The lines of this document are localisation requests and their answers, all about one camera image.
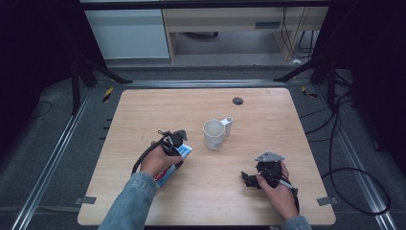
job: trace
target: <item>blue jeans jacket sleeve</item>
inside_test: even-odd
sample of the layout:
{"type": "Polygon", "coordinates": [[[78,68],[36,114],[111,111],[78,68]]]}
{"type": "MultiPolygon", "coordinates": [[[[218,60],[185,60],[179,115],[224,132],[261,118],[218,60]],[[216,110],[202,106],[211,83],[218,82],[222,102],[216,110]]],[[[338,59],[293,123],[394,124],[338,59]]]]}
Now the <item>blue jeans jacket sleeve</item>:
{"type": "Polygon", "coordinates": [[[281,230],[311,230],[311,227],[305,217],[296,216],[285,221],[281,226],[281,230]]]}
{"type": "Polygon", "coordinates": [[[143,172],[132,174],[99,229],[144,229],[156,189],[152,176],[143,172]]]}

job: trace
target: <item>person's right hand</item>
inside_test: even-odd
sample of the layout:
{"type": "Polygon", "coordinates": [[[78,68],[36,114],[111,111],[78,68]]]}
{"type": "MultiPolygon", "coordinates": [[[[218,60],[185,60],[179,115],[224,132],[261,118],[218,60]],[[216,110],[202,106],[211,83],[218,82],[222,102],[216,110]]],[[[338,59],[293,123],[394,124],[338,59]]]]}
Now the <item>person's right hand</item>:
{"type": "Polygon", "coordinates": [[[163,172],[169,166],[177,164],[183,160],[182,156],[168,156],[162,149],[162,145],[154,148],[141,163],[140,172],[150,174],[154,177],[163,172]]]}
{"type": "MultiPolygon", "coordinates": [[[[283,162],[281,162],[281,164],[282,173],[288,177],[289,172],[287,171],[286,166],[283,162]]],[[[266,183],[266,180],[261,175],[257,175],[257,181],[268,197],[272,207],[274,207],[278,214],[281,215],[283,220],[291,219],[299,215],[291,190],[282,184],[278,184],[278,186],[274,189],[269,186],[268,183],[266,183]]]]}

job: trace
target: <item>wooden tabletop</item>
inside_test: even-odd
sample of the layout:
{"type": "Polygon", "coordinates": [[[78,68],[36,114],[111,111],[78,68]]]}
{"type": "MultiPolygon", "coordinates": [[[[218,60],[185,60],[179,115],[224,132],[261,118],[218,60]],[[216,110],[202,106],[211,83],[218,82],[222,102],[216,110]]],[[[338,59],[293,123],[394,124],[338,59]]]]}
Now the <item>wooden tabletop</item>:
{"type": "Polygon", "coordinates": [[[290,93],[284,88],[126,90],[121,97],[78,222],[99,225],[158,130],[185,129],[193,148],[160,188],[146,225],[278,225],[282,222],[262,190],[247,188],[241,171],[255,174],[255,157],[270,150],[284,156],[289,179],[299,188],[301,214],[310,224],[329,225],[335,216],[290,93]],[[242,105],[233,98],[243,99],[242,105]],[[233,117],[219,150],[203,143],[209,119],[233,117]]]}

